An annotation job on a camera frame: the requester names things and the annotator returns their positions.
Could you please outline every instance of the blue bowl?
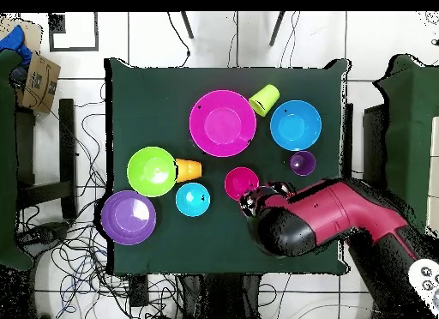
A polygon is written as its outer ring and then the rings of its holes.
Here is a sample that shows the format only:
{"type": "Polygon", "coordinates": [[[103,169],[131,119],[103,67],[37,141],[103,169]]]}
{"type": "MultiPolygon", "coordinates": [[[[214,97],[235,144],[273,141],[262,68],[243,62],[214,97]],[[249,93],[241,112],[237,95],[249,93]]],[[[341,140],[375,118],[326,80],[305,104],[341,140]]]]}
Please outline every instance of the blue bowl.
{"type": "Polygon", "coordinates": [[[209,208],[210,195],[204,185],[187,183],[177,191],[175,203],[182,214],[188,217],[198,217],[209,208]]]}
{"type": "Polygon", "coordinates": [[[308,102],[293,100],[280,105],[270,121],[271,135],[276,143],[291,151],[304,150],[319,138],[322,120],[308,102]]]}

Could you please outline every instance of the small purple bowl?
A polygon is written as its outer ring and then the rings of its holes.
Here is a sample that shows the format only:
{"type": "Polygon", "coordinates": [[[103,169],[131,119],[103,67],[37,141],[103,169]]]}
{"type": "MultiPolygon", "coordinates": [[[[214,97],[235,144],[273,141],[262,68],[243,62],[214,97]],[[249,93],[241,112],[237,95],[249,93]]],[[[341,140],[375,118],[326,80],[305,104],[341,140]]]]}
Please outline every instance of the small purple bowl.
{"type": "Polygon", "coordinates": [[[133,190],[122,190],[105,201],[100,215],[104,231],[118,244],[139,244],[152,233],[156,223],[151,201],[133,190]]]}
{"type": "Polygon", "coordinates": [[[290,158],[290,167],[296,174],[306,177],[316,168],[316,158],[309,151],[297,151],[290,158]]]}

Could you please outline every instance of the green tablecloth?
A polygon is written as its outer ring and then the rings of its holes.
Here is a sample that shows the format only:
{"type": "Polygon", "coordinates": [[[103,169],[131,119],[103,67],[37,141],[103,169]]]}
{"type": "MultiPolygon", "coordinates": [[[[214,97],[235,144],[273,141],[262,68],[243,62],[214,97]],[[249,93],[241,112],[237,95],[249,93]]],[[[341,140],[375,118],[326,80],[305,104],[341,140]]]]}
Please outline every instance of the green tablecloth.
{"type": "Polygon", "coordinates": [[[112,132],[114,138],[112,155],[107,150],[107,173],[113,174],[114,184],[108,186],[105,196],[130,189],[126,166],[131,155],[146,146],[163,147],[174,158],[200,161],[203,176],[196,181],[211,194],[209,210],[198,218],[178,212],[178,184],[164,196],[152,198],[158,216],[153,235],[134,246],[115,244],[113,273],[343,274],[346,265],[338,259],[337,243],[318,255],[264,255],[252,241],[238,204],[224,192],[224,178],[232,168],[248,166],[261,184],[268,180],[289,181],[300,189],[322,178],[338,176],[340,88],[347,65],[342,59],[327,69],[138,69],[117,59],[105,61],[107,80],[112,83],[112,94],[107,94],[107,101],[112,99],[112,112],[107,115],[106,132],[112,132]],[[317,160],[316,169],[308,177],[292,173],[288,165],[292,152],[272,139],[269,122],[274,110],[266,117],[257,116],[254,140],[234,157],[204,154],[190,138],[189,113],[202,95],[230,89],[250,97],[268,83],[280,91],[274,109],[287,100],[302,99],[321,114],[322,133],[310,148],[317,160]]]}

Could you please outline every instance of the blue cloth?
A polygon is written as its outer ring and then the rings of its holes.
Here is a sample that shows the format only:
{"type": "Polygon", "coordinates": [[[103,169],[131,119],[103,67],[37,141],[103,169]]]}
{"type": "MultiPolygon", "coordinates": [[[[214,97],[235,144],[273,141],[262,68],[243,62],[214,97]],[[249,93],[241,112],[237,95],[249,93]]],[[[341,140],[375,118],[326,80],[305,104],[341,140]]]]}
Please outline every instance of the blue cloth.
{"type": "Polygon", "coordinates": [[[14,30],[0,40],[0,51],[3,49],[10,49],[16,51],[23,59],[21,65],[28,65],[31,63],[32,52],[24,45],[24,32],[20,25],[14,27],[14,30]]]}

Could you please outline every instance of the yellow cup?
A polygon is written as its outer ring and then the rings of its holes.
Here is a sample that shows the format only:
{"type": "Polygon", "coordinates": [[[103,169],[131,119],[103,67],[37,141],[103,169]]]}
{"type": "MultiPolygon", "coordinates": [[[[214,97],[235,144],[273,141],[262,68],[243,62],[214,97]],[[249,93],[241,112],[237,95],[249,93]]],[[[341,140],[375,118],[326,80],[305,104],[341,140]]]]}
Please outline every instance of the yellow cup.
{"type": "Polygon", "coordinates": [[[175,159],[177,164],[177,183],[197,179],[201,176],[201,163],[192,160],[175,159]]]}
{"type": "Polygon", "coordinates": [[[261,91],[249,98],[249,103],[258,115],[265,117],[279,99],[279,96],[278,88],[272,84],[267,84],[261,91]]]}

